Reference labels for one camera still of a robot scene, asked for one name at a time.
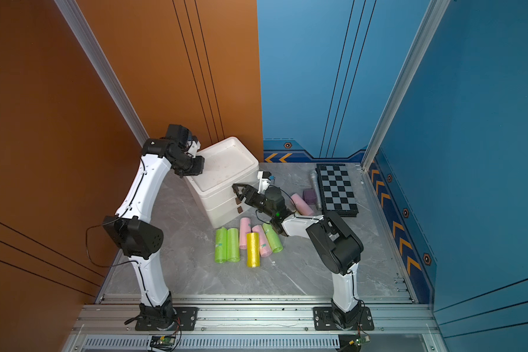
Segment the foam tube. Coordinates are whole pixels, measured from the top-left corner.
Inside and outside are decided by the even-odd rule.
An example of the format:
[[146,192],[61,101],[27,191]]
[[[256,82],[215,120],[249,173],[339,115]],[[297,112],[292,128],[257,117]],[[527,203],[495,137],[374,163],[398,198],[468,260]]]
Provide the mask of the foam tube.
[[239,229],[227,230],[227,261],[233,263],[240,261]]
[[227,229],[221,228],[215,231],[215,263],[227,261]]
[[297,211],[301,215],[313,215],[313,209],[311,209],[311,207],[307,205],[307,203],[305,203],[305,201],[303,200],[303,198],[300,197],[299,194],[294,193],[292,195],[292,201],[296,204]]
[[260,266],[259,237],[258,232],[246,234],[246,266],[249,268]]
[[272,252],[278,253],[281,252],[284,247],[282,246],[282,243],[280,242],[280,238],[278,237],[277,233],[274,231],[274,228],[270,224],[263,224],[262,227],[264,228],[264,232],[266,233],[266,237],[268,239],[268,243],[270,244],[270,248],[272,248]]
[[239,248],[246,250],[246,234],[251,232],[251,218],[243,217],[240,219]]
[[262,226],[256,225],[252,228],[252,232],[258,232],[258,240],[260,243],[260,257],[265,258],[272,254],[272,248],[268,243],[266,233],[264,232],[264,229],[262,229]]

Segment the styrofoam box lid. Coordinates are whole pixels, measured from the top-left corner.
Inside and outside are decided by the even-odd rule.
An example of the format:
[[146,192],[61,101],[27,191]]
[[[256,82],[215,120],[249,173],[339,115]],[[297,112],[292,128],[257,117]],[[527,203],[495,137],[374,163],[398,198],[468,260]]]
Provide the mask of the styrofoam box lid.
[[197,152],[205,158],[203,173],[186,176],[201,198],[230,187],[231,181],[258,167],[258,160],[236,137],[229,137]]

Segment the black mounting plate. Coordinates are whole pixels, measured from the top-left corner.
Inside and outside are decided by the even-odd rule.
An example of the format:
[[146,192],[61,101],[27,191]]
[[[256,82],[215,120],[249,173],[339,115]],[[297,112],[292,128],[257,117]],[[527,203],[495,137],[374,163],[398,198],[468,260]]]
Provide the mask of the black mounting plate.
[[[362,313],[360,313],[360,330],[372,331],[374,329],[373,320],[368,319],[372,316],[370,308],[364,307]],[[348,330],[342,330],[337,327],[336,323],[332,319],[333,309],[332,307],[313,307],[313,319],[315,320],[315,330],[317,331],[357,331],[358,325],[355,324]]]
[[[180,319],[180,329],[182,331],[193,331],[197,320],[197,307],[174,307],[177,317]],[[135,325],[136,331],[174,331],[176,323],[173,323],[166,330],[158,330],[148,320],[138,319]]]

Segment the blue wall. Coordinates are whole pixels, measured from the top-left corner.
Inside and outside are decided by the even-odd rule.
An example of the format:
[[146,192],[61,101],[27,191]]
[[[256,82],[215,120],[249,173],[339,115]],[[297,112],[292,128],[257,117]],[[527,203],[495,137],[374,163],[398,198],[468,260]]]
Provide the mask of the blue wall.
[[451,351],[528,351],[528,1],[450,2],[380,152],[437,262]]
[[365,149],[428,3],[259,0],[265,156],[293,151],[275,142],[301,146],[300,161]]

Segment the orange chevron arrow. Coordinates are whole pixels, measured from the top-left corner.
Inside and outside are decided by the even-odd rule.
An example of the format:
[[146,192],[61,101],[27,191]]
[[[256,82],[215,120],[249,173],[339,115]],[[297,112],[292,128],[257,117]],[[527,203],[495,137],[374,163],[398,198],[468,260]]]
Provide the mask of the orange chevron arrow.
[[378,170],[372,170],[372,183],[373,183],[373,174],[374,173],[377,173],[379,175],[380,172]]
[[376,194],[380,193],[380,186],[385,186],[385,184],[382,181],[377,181],[375,183],[375,193]]
[[413,249],[413,247],[410,245],[410,243],[408,243],[404,239],[400,238],[399,239],[399,253],[401,253],[401,255],[403,255],[403,244],[405,246],[409,247],[410,249]]
[[403,229],[403,227],[401,226],[401,224],[397,223],[397,222],[393,222],[393,238],[395,238],[395,229],[401,229],[403,231],[405,231],[405,229]]
[[292,154],[293,154],[293,153],[288,153],[288,154],[284,155],[282,158],[280,158],[280,161],[281,161],[282,163],[287,163],[287,161],[285,161],[285,159],[286,159],[288,156],[292,155]]
[[387,198],[387,199],[391,199],[391,197],[389,197],[389,195],[387,193],[381,193],[381,207],[383,208],[383,199],[384,198]]
[[409,275],[410,275],[410,265],[411,264],[415,265],[418,270],[422,271],[421,266],[417,262],[411,259],[411,257],[407,257],[407,272],[409,273]]
[[266,160],[268,163],[273,163],[273,161],[271,160],[272,158],[274,158],[275,156],[277,155],[277,153],[274,153],[274,154],[270,154],[269,157],[267,157]]

